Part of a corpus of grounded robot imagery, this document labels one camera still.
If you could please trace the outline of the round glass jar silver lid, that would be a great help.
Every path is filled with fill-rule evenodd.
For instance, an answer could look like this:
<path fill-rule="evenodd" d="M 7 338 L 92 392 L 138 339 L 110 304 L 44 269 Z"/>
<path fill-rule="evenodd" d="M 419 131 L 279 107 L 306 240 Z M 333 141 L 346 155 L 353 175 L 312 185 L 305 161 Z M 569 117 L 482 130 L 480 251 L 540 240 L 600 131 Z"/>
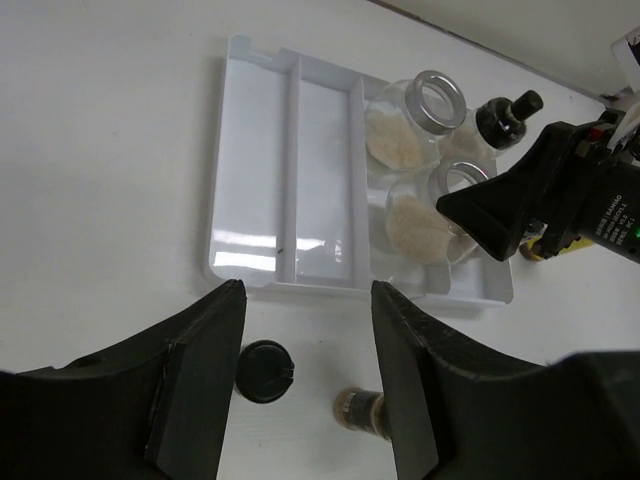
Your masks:
<path fill-rule="evenodd" d="M 364 112 L 368 153 L 395 171 L 437 163 L 440 141 L 462 126 L 466 115 L 462 90 L 442 72 L 425 70 L 390 83 Z"/>

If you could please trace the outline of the small black-lid spice jar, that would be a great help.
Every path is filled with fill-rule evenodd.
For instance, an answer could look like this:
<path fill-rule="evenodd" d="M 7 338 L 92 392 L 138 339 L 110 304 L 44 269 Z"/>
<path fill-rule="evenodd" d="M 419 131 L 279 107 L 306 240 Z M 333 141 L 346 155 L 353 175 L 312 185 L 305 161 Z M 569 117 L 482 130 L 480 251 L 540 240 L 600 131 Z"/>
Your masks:
<path fill-rule="evenodd" d="M 295 364 L 289 352 L 273 340 L 258 340 L 242 347 L 236 368 L 235 389 L 256 404 L 280 399 L 294 382 Z"/>

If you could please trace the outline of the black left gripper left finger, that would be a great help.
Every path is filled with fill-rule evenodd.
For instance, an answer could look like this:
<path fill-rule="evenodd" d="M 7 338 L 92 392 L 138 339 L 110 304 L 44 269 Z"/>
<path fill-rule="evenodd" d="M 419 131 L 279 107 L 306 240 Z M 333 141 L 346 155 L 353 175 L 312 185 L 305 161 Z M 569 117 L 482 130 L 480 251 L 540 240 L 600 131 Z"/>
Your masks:
<path fill-rule="evenodd" d="M 246 315 L 229 280 L 62 368 L 1 376 L 5 479 L 213 479 Z"/>

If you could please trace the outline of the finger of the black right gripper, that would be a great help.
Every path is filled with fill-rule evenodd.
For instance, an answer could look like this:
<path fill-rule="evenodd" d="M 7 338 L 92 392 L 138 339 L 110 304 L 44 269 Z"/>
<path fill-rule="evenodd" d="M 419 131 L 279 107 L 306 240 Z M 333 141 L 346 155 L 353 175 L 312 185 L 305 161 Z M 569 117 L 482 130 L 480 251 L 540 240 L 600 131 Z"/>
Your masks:
<path fill-rule="evenodd" d="M 581 127 L 547 125 L 524 156 L 497 177 L 441 197 L 436 208 L 496 260 L 513 256 L 533 223 L 545 226 L 559 207 L 549 191 Z M 542 236 L 535 249 L 542 254 Z"/>

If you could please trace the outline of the white divided organizer tray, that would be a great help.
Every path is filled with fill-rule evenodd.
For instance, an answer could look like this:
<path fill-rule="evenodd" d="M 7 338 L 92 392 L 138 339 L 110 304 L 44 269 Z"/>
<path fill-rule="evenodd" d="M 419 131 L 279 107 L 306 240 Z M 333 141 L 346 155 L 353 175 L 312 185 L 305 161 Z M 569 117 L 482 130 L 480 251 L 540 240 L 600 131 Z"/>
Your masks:
<path fill-rule="evenodd" d="M 414 265 L 383 224 L 395 177 L 365 147 L 366 104 L 382 79 L 235 35 L 222 86 L 206 278 L 253 291 L 365 296 L 392 282 L 421 306 L 510 303 L 511 268 L 481 249 L 454 264 Z"/>

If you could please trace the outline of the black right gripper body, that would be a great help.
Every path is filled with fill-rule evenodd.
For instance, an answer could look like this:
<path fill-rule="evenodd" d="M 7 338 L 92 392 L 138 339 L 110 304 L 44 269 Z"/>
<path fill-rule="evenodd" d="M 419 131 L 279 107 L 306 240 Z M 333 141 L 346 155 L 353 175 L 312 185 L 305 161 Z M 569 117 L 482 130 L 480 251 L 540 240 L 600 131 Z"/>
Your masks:
<path fill-rule="evenodd" d="M 639 109 L 606 111 L 581 127 L 549 191 L 559 207 L 542 236 L 542 258 L 582 241 L 639 261 Z"/>

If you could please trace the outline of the small brown spice jar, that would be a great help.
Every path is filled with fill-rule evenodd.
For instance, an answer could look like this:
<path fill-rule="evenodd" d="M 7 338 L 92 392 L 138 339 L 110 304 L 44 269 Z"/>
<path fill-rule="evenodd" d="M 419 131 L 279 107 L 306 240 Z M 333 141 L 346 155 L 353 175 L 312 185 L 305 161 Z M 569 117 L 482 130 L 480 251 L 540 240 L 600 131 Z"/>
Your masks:
<path fill-rule="evenodd" d="M 333 413 L 337 422 L 351 431 L 366 432 L 391 441 L 391 428 L 382 392 L 347 388 L 334 400 Z"/>

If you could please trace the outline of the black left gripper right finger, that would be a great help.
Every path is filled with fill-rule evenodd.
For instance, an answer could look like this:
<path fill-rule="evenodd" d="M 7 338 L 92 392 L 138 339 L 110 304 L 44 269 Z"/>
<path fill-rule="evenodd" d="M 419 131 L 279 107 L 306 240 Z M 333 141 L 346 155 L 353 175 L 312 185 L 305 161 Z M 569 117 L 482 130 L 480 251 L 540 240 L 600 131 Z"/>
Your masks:
<path fill-rule="evenodd" d="M 401 479 L 635 479 L 639 355 L 583 352 L 548 366 L 498 352 L 371 286 Z"/>

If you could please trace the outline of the black-cap bottle white powder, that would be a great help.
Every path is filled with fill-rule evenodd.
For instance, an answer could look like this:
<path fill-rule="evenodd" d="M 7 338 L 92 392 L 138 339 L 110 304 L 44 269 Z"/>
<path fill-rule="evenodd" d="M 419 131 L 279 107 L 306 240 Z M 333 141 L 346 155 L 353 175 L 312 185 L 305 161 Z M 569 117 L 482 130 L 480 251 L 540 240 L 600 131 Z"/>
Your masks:
<path fill-rule="evenodd" d="M 471 160 L 490 165 L 517 145 L 527 133 L 526 121 L 544 107 L 542 97 L 528 90 L 515 100 L 495 97 L 469 110 L 462 125 L 439 144 L 442 160 Z"/>

